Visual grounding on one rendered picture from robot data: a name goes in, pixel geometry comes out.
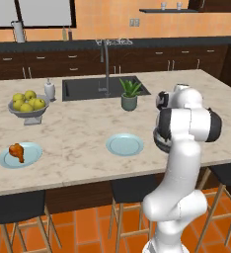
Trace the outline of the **dark grey bowl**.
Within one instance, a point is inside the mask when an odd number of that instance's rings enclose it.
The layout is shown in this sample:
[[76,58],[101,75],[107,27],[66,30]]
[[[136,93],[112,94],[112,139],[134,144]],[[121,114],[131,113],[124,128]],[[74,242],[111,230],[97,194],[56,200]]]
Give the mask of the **dark grey bowl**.
[[160,133],[157,127],[153,130],[153,139],[156,146],[166,152],[169,153],[172,145],[171,134],[170,133]]

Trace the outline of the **grey fruit bowl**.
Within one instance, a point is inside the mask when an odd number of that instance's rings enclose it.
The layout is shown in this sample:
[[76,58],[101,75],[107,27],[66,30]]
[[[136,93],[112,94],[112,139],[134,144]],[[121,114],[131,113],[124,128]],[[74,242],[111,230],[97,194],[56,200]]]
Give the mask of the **grey fruit bowl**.
[[13,108],[13,102],[10,102],[8,104],[8,109],[11,114],[16,115],[18,118],[24,119],[24,125],[30,126],[30,125],[38,125],[41,123],[42,115],[46,111],[50,101],[45,95],[38,95],[39,99],[44,99],[45,106],[39,110],[32,111],[32,112],[20,112],[16,111]]

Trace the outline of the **brown chicken drumstick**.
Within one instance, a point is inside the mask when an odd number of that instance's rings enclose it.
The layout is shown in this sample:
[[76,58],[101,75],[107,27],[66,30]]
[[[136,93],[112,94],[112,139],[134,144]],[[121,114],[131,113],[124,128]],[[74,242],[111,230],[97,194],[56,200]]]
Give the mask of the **brown chicken drumstick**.
[[25,159],[24,159],[24,147],[21,146],[19,143],[15,143],[13,145],[11,145],[9,147],[9,153],[14,156],[17,157],[19,159],[20,163],[24,163]]

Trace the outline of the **light blue plate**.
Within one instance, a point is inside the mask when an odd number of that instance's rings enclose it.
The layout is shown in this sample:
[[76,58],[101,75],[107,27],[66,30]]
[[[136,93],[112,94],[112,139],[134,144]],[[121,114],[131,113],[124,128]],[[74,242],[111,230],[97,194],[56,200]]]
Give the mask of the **light blue plate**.
[[106,148],[114,155],[133,156],[143,150],[143,141],[134,134],[118,133],[106,141]]
[[0,165],[5,168],[19,169],[36,163],[42,156],[42,148],[34,142],[21,142],[24,148],[24,162],[21,163],[17,157],[9,153],[9,149],[5,148],[0,153]]

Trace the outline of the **green plant in grey pot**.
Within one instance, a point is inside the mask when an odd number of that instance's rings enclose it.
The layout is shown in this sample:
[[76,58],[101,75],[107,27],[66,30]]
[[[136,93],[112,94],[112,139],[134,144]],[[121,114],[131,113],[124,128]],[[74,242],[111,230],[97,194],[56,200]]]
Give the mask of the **green plant in grey pot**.
[[137,96],[140,94],[141,84],[130,80],[123,81],[119,79],[119,82],[123,88],[123,93],[121,94],[121,107],[125,111],[134,111],[137,107]]

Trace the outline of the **black sink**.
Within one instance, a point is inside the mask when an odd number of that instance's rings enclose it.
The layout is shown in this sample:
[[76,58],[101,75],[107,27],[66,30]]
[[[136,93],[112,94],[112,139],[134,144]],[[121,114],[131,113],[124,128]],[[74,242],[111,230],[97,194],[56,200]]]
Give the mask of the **black sink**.
[[136,76],[111,77],[109,83],[106,83],[105,77],[67,79],[62,81],[62,101],[105,99],[106,89],[109,89],[110,98],[120,97],[123,92],[120,80],[141,84],[140,95],[150,95],[150,92]]

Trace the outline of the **grey tap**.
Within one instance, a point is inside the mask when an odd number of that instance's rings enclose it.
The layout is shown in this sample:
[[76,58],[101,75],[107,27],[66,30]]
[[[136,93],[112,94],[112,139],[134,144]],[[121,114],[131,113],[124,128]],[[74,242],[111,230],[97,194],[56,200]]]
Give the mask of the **grey tap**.
[[101,63],[106,65],[106,88],[101,91],[105,92],[105,96],[110,96],[110,67],[109,67],[109,50],[107,45],[107,40],[102,40],[101,42]]

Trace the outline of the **white soap dispenser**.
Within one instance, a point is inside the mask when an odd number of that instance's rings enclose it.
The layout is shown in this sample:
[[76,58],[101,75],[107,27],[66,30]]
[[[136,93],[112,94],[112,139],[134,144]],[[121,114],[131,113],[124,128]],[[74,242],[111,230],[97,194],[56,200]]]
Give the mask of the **white soap dispenser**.
[[46,80],[44,84],[44,94],[50,101],[55,100],[55,86],[50,82],[49,79]]

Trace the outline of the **yellow-green apple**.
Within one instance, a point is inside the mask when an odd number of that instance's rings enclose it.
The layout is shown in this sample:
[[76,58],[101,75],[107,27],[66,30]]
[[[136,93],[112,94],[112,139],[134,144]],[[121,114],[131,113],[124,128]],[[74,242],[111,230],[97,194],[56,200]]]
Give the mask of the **yellow-green apple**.
[[26,101],[25,95],[22,93],[16,93],[13,95],[13,102],[18,101],[18,100],[23,100],[24,102]]
[[36,92],[33,90],[28,90],[25,92],[25,98],[29,101],[32,98],[35,98],[37,96]]
[[35,99],[34,101],[34,110],[37,111],[45,107],[44,99]]
[[17,100],[13,102],[13,109],[16,111],[20,111],[21,110],[21,106],[24,104],[23,100]]
[[24,103],[20,108],[21,112],[32,112],[33,110],[34,108],[28,103]]

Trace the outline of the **dark wood island base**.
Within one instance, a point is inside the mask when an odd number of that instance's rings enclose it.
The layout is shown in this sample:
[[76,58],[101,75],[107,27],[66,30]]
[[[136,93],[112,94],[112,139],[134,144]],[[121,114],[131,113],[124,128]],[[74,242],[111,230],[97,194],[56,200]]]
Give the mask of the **dark wood island base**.
[[[158,185],[164,174],[154,174]],[[77,211],[110,205],[113,200],[111,181],[47,190],[45,202],[50,213]]]

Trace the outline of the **white pitcher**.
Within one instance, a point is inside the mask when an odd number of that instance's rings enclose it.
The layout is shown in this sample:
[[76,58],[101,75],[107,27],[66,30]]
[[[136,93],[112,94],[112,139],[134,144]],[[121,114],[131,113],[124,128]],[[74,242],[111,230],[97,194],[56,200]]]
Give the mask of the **white pitcher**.
[[25,33],[21,21],[12,21],[11,26],[13,27],[14,38],[16,42],[25,42]]

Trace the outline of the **black-framed window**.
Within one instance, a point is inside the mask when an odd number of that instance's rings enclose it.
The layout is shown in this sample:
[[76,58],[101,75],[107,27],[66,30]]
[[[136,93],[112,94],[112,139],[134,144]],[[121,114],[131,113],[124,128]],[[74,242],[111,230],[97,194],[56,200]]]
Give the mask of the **black-framed window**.
[[0,0],[0,29],[75,28],[75,0]]

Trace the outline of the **dark wall shelf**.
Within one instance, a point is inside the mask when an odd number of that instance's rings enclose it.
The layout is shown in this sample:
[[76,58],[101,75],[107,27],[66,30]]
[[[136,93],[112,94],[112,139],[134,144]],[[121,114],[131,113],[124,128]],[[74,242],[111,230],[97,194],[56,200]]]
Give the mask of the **dark wall shelf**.
[[139,9],[139,12],[145,13],[145,14],[180,14],[180,13],[187,13],[187,14],[194,14],[198,13],[197,10],[191,10],[191,9]]

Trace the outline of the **dark wood wall cupboard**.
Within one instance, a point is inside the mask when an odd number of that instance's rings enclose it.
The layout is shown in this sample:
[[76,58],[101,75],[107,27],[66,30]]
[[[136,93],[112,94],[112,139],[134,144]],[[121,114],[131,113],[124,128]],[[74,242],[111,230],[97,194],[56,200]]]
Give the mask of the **dark wood wall cupboard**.
[[201,13],[231,13],[231,0],[189,0],[188,8]]

